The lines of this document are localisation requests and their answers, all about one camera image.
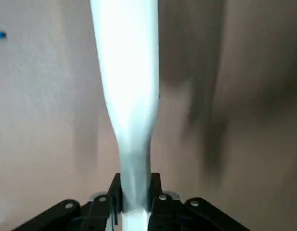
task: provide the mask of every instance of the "black plastic part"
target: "black plastic part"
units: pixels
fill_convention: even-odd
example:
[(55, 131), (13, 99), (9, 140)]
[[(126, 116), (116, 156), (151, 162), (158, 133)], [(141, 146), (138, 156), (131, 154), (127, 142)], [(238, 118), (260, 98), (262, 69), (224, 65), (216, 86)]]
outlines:
[(246, 227), (215, 208), (202, 198), (192, 198), (183, 204), (167, 195), (155, 198), (148, 231), (249, 231)]
[(80, 215), (80, 204), (75, 200), (62, 201), (13, 231), (62, 231), (69, 221)]
[(116, 173), (111, 186), (108, 191), (108, 195), (111, 195), (113, 198), (113, 214), (114, 214), (114, 223), (118, 224), (117, 215), (122, 211), (122, 190), (120, 185), (120, 174)]
[[(191, 202), (197, 202), (197, 206), (192, 206)], [(246, 227), (202, 198), (195, 197), (187, 200), (185, 208), (188, 211), (187, 214), (195, 220), (194, 224), (196, 226), (201, 225), (211, 231), (249, 231)]]
[[(202, 198), (192, 198), (183, 204), (167, 194), (159, 197), (162, 194), (160, 174), (153, 173), (148, 231), (249, 231)], [(74, 200), (62, 201), (13, 231), (104, 231), (108, 227), (114, 230), (121, 211), (120, 174), (115, 174), (107, 194), (82, 207)]]
[(107, 225), (110, 225), (114, 230), (113, 210), (112, 196), (105, 194), (96, 197), (90, 206), (87, 217), (83, 219), (80, 231), (104, 231)]

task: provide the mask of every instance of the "white cylinder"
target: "white cylinder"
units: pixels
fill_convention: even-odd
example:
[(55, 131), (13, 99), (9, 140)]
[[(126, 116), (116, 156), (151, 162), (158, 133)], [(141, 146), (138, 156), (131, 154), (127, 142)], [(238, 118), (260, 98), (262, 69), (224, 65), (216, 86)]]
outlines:
[(132, 214), (147, 209), (150, 186), (159, 99), (158, 4), (91, 0), (91, 10), (105, 102), (119, 148), (123, 209)]

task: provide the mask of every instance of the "metal rivet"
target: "metal rivet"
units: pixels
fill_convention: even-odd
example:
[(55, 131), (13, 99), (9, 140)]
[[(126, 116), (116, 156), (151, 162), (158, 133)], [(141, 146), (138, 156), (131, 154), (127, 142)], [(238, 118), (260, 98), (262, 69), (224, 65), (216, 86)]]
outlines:
[(166, 199), (167, 199), (167, 196), (164, 194), (159, 196), (159, 200), (161, 200), (161, 201), (165, 201)]
[(194, 207), (198, 207), (198, 202), (197, 201), (191, 201), (190, 204)]
[(68, 203), (65, 205), (65, 208), (69, 209), (69, 208), (72, 208), (73, 207), (73, 203)]
[(105, 197), (100, 197), (100, 198), (99, 198), (99, 201), (100, 201), (100, 202), (104, 202), (104, 201), (106, 201), (106, 198), (105, 198)]

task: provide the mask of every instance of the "gray wall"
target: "gray wall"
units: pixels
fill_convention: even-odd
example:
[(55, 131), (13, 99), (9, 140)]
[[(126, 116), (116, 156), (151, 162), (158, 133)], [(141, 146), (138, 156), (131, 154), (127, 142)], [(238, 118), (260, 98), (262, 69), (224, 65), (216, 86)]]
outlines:
[[(119, 162), (89, 1), (0, 0), (0, 28), (4, 231), (106, 190)], [(297, 0), (160, 1), (160, 56), (164, 188), (252, 230), (297, 231)]]

